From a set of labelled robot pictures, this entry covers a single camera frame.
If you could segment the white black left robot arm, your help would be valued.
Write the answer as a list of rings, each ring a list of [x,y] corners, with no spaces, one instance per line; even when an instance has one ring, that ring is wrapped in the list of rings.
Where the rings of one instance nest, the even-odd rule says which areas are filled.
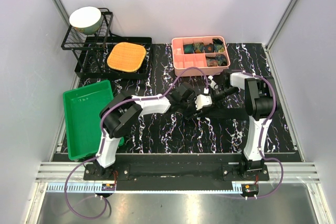
[[[138,118],[148,114],[182,113],[192,116],[197,112],[196,99],[200,93],[186,82],[169,88],[163,94],[137,96],[120,92],[100,112],[101,141],[93,161],[94,173],[103,180],[113,175],[112,165],[121,139],[130,133]]]

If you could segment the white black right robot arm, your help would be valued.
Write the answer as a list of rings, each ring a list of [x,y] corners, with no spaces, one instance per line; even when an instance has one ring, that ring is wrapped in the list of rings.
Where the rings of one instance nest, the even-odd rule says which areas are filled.
[[[244,91],[249,130],[237,173],[242,179],[250,180],[264,170],[266,136],[278,103],[276,89],[272,86],[274,79],[244,71],[222,71],[208,80],[212,89],[238,88]]]

